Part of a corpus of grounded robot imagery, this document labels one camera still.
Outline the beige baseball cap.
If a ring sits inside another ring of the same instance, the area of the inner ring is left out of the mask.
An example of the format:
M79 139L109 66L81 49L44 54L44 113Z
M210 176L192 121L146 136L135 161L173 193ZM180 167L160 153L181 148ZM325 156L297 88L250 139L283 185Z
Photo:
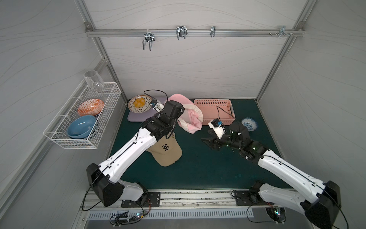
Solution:
M180 148L175 133L169 138L163 136L157 143L149 147L147 152L151 153L156 162L162 167L168 167L177 162L182 156L182 149Z

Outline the pink baseball cap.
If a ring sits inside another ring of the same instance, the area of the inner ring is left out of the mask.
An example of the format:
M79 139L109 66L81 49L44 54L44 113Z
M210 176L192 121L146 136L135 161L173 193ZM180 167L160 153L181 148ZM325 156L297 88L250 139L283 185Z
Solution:
M204 116L200 108L182 94L174 94L168 98L183 105L185 111L178 118L178 125L188 133L194 134L202 129Z

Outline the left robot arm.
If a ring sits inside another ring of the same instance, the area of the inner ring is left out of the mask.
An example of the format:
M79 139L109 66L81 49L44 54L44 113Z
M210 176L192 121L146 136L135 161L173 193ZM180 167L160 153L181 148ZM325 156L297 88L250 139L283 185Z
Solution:
M90 188L105 206L111 206L118 199L143 204L147 190L139 183L121 179L130 165L145 151L152 154L162 167L168 167L182 156L182 149L174 134L176 120L163 120L162 114L147 119L135 136L117 153L100 165L92 163L87 168Z

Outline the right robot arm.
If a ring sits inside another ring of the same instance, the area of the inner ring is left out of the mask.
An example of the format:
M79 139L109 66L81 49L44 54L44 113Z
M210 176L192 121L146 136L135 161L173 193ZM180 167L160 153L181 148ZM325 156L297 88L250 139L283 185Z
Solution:
M262 143L250 138L249 131L242 123L225 127L219 119L208 123L210 138L203 138L212 150L222 147L236 149L239 155L259 167L266 169L293 190L281 189L257 181L248 192L253 204L274 203L295 210L319 229L333 229L341 210L340 187L333 181L323 182L291 165Z

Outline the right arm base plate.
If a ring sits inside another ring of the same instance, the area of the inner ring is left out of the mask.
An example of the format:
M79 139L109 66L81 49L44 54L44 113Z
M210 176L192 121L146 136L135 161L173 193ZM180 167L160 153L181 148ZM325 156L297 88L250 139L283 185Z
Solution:
M232 196L237 206L256 205L262 201L259 194L253 190L234 190Z

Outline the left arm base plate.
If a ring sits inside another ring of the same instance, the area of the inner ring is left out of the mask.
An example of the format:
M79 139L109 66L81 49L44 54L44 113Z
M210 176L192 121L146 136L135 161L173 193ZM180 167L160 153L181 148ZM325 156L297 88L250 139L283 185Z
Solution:
M161 193L160 192L146 192L137 200L122 200L122 208L157 208L160 206Z

